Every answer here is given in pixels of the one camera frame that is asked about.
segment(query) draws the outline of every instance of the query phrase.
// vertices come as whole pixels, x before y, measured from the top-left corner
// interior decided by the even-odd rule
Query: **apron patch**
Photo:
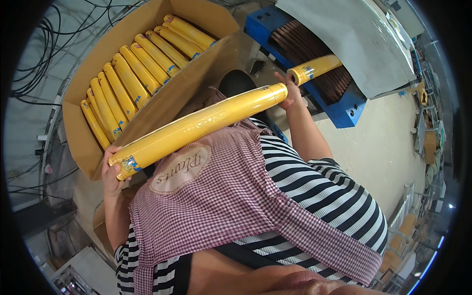
[[[174,194],[197,179],[210,157],[207,146],[197,146],[176,157],[151,181],[149,188],[158,194]]]

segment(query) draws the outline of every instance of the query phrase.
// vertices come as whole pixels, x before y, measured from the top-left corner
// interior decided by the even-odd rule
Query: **black and white striped shirt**
[[[263,122],[251,120],[258,127],[267,128]],[[306,163],[292,147],[272,135],[261,135],[261,145],[266,170],[287,197],[383,256],[387,243],[385,216],[371,195],[344,173],[333,159]],[[228,253],[246,251],[271,264],[298,264],[325,278],[360,285],[307,255],[276,232],[247,237],[227,246],[231,246]],[[131,224],[128,241],[115,252],[120,294],[134,293],[133,270],[138,266],[138,255]],[[191,263],[192,254],[187,254],[157,264],[154,267],[153,294],[186,294]]]

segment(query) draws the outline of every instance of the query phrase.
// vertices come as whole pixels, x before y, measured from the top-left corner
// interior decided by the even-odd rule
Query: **pink gingham apron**
[[[369,285],[382,263],[380,254],[279,190],[265,169],[260,133],[270,134],[245,119],[157,163],[153,177],[130,205],[139,246],[139,266],[133,274],[136,294],[152,293],[159,262],[270,231]],[[183,172],[190,172],[192,179],[184,177],[179,187],[163,185]]]

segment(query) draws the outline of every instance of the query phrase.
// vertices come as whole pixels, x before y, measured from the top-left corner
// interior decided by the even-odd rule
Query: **plastic-wrapped roll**
[[[124,111],[126,118],[128,118],[128,121],[131,121],[138,109],[129,97],[128,92],[126,92],[125,87],[119,80],[117,73],[111,66],[111,63],[107,62],[103,66],[103,71],[105,71],[105,74],[107,75],[111,88],[115,92],[116,98],[118,99],[118,102],[121,106],[121,109]]]
[[[108,140],[107,136],[101,129],[97,119],[93,115],[92,110],[90,109],[90,106],[87,100],[81,101],[80,107],[82,108],[82,112],[84,112],[85,119],[87,119],[90,129],[92,130],[93,134],[95,135],[99,144],[101,145],[101,148],[105,150],[107,146],[110,145],[110,141]]]
[[[294,76],[295,85],[300,86],[342,65],[336,55],[329,54],[290,68],[287,70],[287,74],[292,74]]]
[[[154,96],[160,88],[159,82],[152,76],[146,67],[139,61],[136,55],[128,48],[128,45],[123,45],[119,48],[119,53],[125,58],[126,62],[132,68],[133,72],[138,76],[138,79],[143,83],[144,87],[149,91],[151,96]]]
[[[197,44],[203,50],[212,46],[216,42],[215,39],[211,38],[183,19],[173,16],[172,14],[166,15],[164,17],[164,22],[170,24],[171,27],[175,27],[179,32],[187,35],[193,43]]]
[[[169,30],[168,28],[158,25],[154,28],[154,32],[157,35],[161,36],[162,38],[166,39],[169,43],[172,43],[174,46],[179,48],[185,55],[194,59],[197,55],[202,52],[202,49],[195,45],[192,42],[185,40],[184,38],[180,37],[173,31]]]
[[[149,53],[149,55],[151,55],[151,57],[161,66],[161,68],[164,71],[166,71],[167,75],[169,75],[170,77],[177,74],[177,72],[188,63],[188,59],[186,57],[184,57],[182,54],[180,54],[180,52],[178,52],[177,49],[172,47],[172,45],[167,43],[167,41],[162,39],[154,31],[152,31],[152,30],[147,31],[146,32],[146,38],[149,39],[152,43],[154,43],[159,48],[159,49],[157,49],[157,51],[163,52],[164,55],[166,55],[172,61],[172,63],[175,64],[178,67],[178,69],[175,68],[175,67],[166,68],[165,66],[160,64],[160,60],[156,60],[155,56],[153,55],[154,51],[150,51],[150,47],[146,46],[147,43],[144,42],[144,40],[141,40],[141,39],[143,39],[143,35],[138,34],[135,37],[135,41],[138,42],[138,44],[141,45],[144,48],[144,50],[146,50],[147,53]]]
[[[136,57],[143,63],[143,65],[148,69],[152,76],[159,82],[159,84],[164,85],[169,80],[169,75],[164,72],[164,70],[159,67],[159,65],[150,57],[149,54],[138,44],[133,43],[130,47],[131,51],[136,55]]]
[[[105,95],[98,83],[98,78],[93,78],[90,81],[90,86],[92,87],[93,95],[97,101],[98,111],[102,115],[104,122],[103,125],[110,131],[113,141],[115,141],[121,133],[121,128],[119,127],[107,100],[105,99]]]
[[[111,143],[114,142],[115,140],[113,139],[113,136],[111,136],[111,132],[108,130],[107,127],[105,127],[105,120],[103,120],[103,116],[100,113],[97,100],[95,99],[95,96],[93,95],[93,90],[91,88],[87,90],[87,102],[89,103],[90,109],[92,110],[92,113],[95,115],[95,118],[97,118],[101,129],[107,136],[108,141],[110,141]]]
[[[118,163],[119,180],[140,171],[159,159],[212,132],[266,110],[287,97],[283,83],[265,86],[217,102],[184,116],[124,146],[108,164]]]
[[[121,54],[117,53],[113,56],[111,65],[115,69],[115,72],[126,90],[128,90],[128,93],[131,95],[131,99],[135,105],[138,109],[142,108],[151,96],[141,82],[139,82],[125,58]]]
[[[98,83],[101,86],[101,90],[103,91],[103,95],[105,95],[105,99],[107,100],[108,106],[111,109],[111,112],[113,113],[113,116],[115,117],[115,120],[118,122],[118,126],[123,130],[126,125],[128,125],[128,119],[126,118],[125,114],[121,110],[121,107],[118,104],[117,99],[115,98],[115,94],[113,94],[113,91],[110,87],[110,84],[108,84],[108,80],[105,77],[104,72],[99,72],[98,75]]]
[[[185,40],[189,41],[189,42],[192,42],[193,44],[197,45],[198,47],[200,47],[201,50],[205,50],[206,48],[200,46],[199,44],[197,44],[195,42],[195,40],[192,40],[192,38],[190,38],[189,36],[187,36],[184,32],[180,31],[179,29],[177,29],[175,26],[172,26],[170,25],[169,23],[162,23],[162,26],[168,28],[169,30],[173,31],[174,33],[176,33],[177,35],[179,35],[180,37],[184,38]]]
[[[155,37],[160,38],[156,33],[153,32]],[[138,43],[139,46],[141,46],[144,51],[149,54],[149,56],[159,65],[159,67],[166,72],[166,74],[169,77],[172,77],[173,75],[177,74],[179,70],[181,69],[180,67],[176,66],[175,63],[169,59],[168,55],[162,53],[149,39],[147,39],[143,34],[138,34],[135,37],[135,41]]]

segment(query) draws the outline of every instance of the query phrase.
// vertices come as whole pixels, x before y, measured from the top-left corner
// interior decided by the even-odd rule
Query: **cardboard box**
[[[436,133],[434,131],[426,131],[424,134],[424,162],[433,165],[436,153]]]
[[[213,46],[191,60],[177,75],[141,108],[123,130],[115,145],[125,145],[176,119],[188,103],[203,102],[223,76],[236,67],[239,26],[222,6],[205,0],[150,0],[116,24],[94,46],[72,79],[62,103],[64,126],[72,154],[79,168],[90,180],[100,179],[103,152],[82,114],[90,80],[124,45],[134,42],[139,33],[163,23],[174,14],[186,19],[205,33],[219,39]]]
[[[135,197],[136,193],[138,192],[139,188],[145,182],[146,179],[134,183],[130,187],[123,189],[121,191],[122,197],[128,199],[128,201],[131,202]],[[103,205],[103,202],[98,205],[97,209],[95,209],[95,213],[93,214],[92,219],[92,228],[93,232],[97,235],[98,239],[103,244],[103,247],[105,248],[105,250],[107,250],[108,254],[111,257],[114,257],[115,252],[113,251],[110,240],[108,239],[107,227],[105,224],[105,206]]]

